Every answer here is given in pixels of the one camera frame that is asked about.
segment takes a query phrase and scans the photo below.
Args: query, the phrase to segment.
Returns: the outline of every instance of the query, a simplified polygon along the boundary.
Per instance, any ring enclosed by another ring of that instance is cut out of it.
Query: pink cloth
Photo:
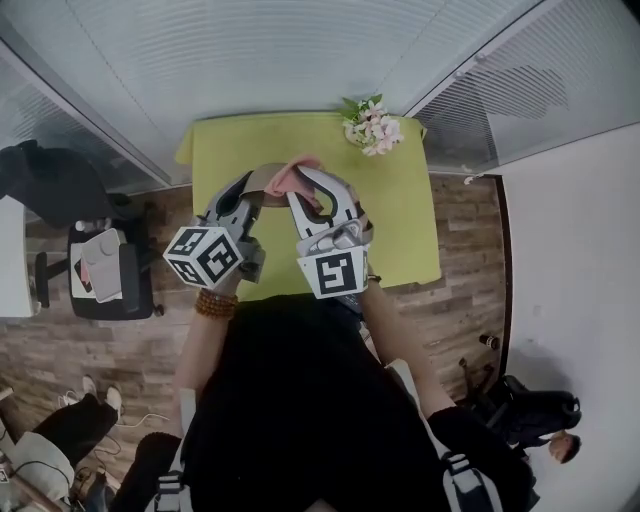
[[[311,206],[321,211],[322,205],[316,199],[315,189],[305,183],[295,171],[297,165],[311,167],[312,169],[324,170],[322,162],[313,155],[300,155],[289,161],[276,175],[271,178],[264,191],[274,197],[282,197],[287,192],[297,192],[303,196]]]

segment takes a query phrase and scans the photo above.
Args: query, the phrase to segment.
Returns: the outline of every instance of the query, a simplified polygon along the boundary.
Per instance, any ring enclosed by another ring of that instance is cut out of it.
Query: buckle
[[[180,491],[182,471],[169,471],[158,478],[156,495],[153,498],[153,512],[180,512]]]
[[[473,469],[469,459],[467,459],[467,456],[463,453],[447,452],[442,456],[441,460],[447,467],[451,476],[456,476],[460,473]]]

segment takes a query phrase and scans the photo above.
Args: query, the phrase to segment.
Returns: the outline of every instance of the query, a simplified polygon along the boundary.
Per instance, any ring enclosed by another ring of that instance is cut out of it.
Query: white wall
[[[500,167],[513,248],[508,371],[572,390],[582,451],[532,465],[536,510],[614,512],[640,484],[640,124]]]

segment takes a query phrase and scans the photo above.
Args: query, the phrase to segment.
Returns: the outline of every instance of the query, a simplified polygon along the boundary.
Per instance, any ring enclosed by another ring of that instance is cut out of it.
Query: backpack strap
[[[182,424],[182,441],[176,450],[169,472],[158,478],[156,495],[147,505],[145,512],[193,512],[191,491],[188,485],[182,484],[184,462],[182,447],[196,413],[196,393],[192,389],[180,390],[180,415]]]
[[[493,481],[475,469],[466,455],[451,452],[434,435],[420,409],[418,390],[406,361],[396,359],[385,369],[413,401],[438,458],[445,466],[442,484],[451,512],[502,512],[498,490]]]

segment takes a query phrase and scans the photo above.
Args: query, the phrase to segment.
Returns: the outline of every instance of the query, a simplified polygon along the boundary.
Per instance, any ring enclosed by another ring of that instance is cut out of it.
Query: green tablecloth
[[[208,119],[190,127],[176,160],[192,166],[193,209],[203,213],[234,177],[264,163],[315,155],[358,192],[375,226],[370,262],[382,284],[426,283],[440,277],[440,264],[423,128],[415,119],[399,120],[405,140],[386,155],[367,157],[347,142],[334,113]],[[242,283],[241,299],[310,292],[296,262],[298,235],[288,208],[263,208],[251,234],[267,259],[259,284]]]

